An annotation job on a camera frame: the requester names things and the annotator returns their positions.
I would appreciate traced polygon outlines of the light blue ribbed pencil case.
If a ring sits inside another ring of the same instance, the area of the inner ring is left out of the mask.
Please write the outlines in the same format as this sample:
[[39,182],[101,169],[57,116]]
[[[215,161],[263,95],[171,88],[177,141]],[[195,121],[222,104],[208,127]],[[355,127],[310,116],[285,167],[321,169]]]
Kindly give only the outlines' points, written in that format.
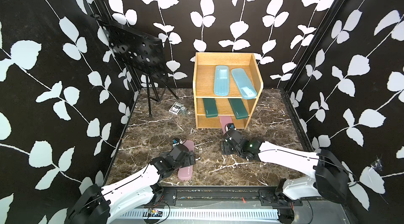
[[217,96],[229,95],[229,67],[218,65],[215,67],[214,94]]

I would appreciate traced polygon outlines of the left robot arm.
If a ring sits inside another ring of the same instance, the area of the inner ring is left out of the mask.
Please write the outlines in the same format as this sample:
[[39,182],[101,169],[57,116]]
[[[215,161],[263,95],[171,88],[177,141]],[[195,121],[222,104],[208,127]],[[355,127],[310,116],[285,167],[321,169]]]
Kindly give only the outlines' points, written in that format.
[[177,144],[123,180],[103,187],[96,184],[88,187],[67,211],[64,223],[110,224],[129,210],[159,201],[163,191],[159,182],[194,164],[193,148]]

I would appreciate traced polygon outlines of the dark green pencil case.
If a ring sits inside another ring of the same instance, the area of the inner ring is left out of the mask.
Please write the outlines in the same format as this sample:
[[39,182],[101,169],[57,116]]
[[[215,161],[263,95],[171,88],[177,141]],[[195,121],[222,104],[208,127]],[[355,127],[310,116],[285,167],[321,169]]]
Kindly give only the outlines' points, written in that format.
[[228,99],[228,101],[237,120],[247,119],[249,117],[248,111],[245,108],[242,99],[231,98]]
[[205,116],[207,118],[214,118],[218,116],[216,101],[214,98],[203,98]]

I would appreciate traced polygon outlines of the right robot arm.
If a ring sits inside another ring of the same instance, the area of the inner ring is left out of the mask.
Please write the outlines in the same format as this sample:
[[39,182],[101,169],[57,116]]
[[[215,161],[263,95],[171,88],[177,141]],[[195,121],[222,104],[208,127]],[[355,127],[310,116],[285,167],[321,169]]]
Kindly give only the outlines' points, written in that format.
[[282,179],[271,197],[280,205],[310,197],[323,197],[343,204],[348,194],[349,172],[328,150],[305,152],[274,145],[259,138],[248,140],[235,129],[223,135],[224,155],[238,155],[248,161],[277,164],[301,172],[298,179]]

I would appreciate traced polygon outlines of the light blue case with label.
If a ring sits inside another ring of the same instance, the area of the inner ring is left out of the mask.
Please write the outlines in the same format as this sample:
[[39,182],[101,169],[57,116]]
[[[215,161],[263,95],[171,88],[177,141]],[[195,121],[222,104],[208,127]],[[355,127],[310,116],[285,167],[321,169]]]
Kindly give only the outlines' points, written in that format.
[[231,74],[243,99],[250,100],[257,97],[257,91],[244,69],[232,69]]

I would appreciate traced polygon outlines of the pink pencil case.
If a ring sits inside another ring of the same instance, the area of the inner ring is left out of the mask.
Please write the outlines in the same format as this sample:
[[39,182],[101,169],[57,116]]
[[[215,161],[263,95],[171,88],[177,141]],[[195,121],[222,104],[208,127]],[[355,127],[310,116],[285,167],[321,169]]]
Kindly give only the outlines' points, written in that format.
[[226,133],[226,131],[225,131],[226,124],[233,123],[232,117],[231,116],[219,116],[219,120],[220,120],[220,123],[222,126],[223,134],[225,134]]
[[[184,145],[188,148],[189,151],[194,151],[194,142],[193,141],[186,141]],[[178,178],[181,181],[189,181],[192,178],[193,174],[193,166],[188,166],[185,168],[180,168],[178,170]]]

